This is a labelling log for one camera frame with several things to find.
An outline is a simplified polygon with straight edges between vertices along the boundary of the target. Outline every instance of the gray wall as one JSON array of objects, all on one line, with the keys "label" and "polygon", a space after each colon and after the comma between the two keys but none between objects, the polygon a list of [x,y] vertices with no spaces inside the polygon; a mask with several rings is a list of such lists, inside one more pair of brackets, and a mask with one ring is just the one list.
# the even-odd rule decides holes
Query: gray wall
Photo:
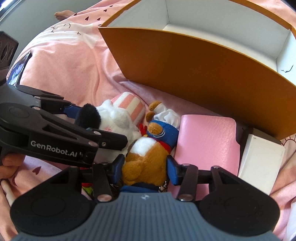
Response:
[{"label": "gray wall", "polygon": [[54,14],[63,10],[79,12],[91,7],[100,0],[22,0],[0,22],[0,30],[19,42],[14,56],[40,32],[58,22]]}]

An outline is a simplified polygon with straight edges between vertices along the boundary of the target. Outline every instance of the pink leather case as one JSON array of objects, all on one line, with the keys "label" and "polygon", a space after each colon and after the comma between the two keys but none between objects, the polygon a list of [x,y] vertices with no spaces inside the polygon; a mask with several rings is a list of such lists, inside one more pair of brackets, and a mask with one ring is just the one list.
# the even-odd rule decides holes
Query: pink leather case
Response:
[{"label": "pink leather case", "polygon": [[[183,115],[176,147],[179,164],[196,165],[200,170],[221,166],[234,175],[239,169],[239,144],[236,141],[235,120],[208,115]],[[169,185],[168,191],[177,196],[179,187]],[[196,200],[209,193],[207,184],[197,186]]]}]

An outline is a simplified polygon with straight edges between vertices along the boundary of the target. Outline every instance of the brown plush toy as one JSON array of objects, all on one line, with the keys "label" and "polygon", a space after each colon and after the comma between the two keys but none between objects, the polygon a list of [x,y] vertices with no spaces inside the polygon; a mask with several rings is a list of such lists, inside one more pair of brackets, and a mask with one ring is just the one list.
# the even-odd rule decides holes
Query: brown plush toy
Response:
[{"label": "brown plush toy", "polygon": [[166,180],[166,158],[177,143],[181,118],[160,101],[150,104],[149,110],[147,134],[129,148],[122,167],[122,179],[126,185],[161,186]]}]

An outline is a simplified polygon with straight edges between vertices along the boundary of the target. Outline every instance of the white plush toy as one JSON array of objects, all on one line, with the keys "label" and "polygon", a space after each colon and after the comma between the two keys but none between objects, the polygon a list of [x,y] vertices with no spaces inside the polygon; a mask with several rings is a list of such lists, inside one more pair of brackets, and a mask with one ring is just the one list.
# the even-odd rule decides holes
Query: white plush toy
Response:
[{"label": "white plush toy", "polygon": [[99,148],[94,162],[111,163],[119,154],[127,154],[128,147],[135,140],[142,137],[137,125],[145,115],[145,106],[142,101],[129,92],[124,92],[112,100],[106,100],[96,107],[99,116],[95,116],[93,109],[80,111],[76,124],[83,128],[96,128],[125,135],[128,139],[122,151]]}]

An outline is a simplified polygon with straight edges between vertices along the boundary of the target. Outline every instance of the open box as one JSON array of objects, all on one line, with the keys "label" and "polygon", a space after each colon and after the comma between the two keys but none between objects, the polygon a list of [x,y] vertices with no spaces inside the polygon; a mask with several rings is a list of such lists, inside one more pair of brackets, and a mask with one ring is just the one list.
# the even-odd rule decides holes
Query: open box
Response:
[{"label": "open box", "polygon": [[99,29],[126,78],[283,139],[296,133],[296,31],[234,1],[134,0]]}]

